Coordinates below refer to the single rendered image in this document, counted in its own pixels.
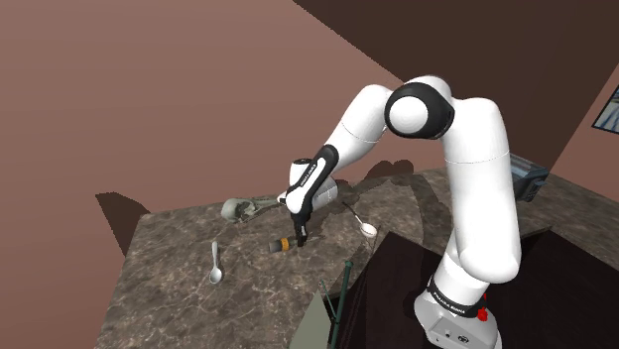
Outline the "grey-green garlic press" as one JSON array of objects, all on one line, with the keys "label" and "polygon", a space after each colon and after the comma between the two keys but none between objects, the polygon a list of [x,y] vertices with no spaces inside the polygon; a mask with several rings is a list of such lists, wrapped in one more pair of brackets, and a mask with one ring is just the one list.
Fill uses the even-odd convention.
[{"label": "grey-green garlic press", "polygon": [[220,215],[230,223],[246,223],[279,204],[277,199],[229,198],[223,203]]}]

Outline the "dark grey appliance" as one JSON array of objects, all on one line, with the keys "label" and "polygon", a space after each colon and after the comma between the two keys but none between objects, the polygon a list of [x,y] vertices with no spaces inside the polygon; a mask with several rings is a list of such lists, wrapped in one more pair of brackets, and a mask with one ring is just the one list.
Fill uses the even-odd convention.
[{"label": "dark grey appliance", "polygon": [[531,202],[539,189],[546,184],[549,170],[534,162],[511,154],[511,173],[515,199]]}]

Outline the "dark robot stand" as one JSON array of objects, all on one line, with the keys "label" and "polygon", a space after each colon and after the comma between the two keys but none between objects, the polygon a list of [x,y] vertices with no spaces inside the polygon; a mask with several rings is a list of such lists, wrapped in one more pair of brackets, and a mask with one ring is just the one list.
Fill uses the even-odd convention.
[{"label": "dark robot stand", "polygon": [[[619,349],[619,271],[552,231],[522,242],[487,304],[504,349]],[[389,233],[345,297],[336,349],[437,349],[413,311],[439,254]]]}]

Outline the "green long-handled spatula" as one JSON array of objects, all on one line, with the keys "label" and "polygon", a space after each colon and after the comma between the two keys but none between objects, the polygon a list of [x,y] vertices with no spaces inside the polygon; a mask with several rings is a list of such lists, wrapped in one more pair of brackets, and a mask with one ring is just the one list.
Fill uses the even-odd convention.
[{"label": "green long-handled spatula", "polygon": [[293,336],[289,349],[336,349],[352,267],[353,263],[351,261],[344,263],[342,286],[337,307],[333,306],[329,295],[325,298],[330,312],[327,312],[327,308],[324,306],[320,290],[316,291]]}]

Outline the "framed wall picture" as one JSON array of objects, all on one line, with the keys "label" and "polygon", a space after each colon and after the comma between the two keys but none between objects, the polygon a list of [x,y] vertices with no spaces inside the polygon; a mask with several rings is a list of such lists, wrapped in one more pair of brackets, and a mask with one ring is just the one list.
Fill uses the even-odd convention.
[{"label": "framed wall picture", "polygon": [[619,85],[592,124],[598,130],[619,134]]}]

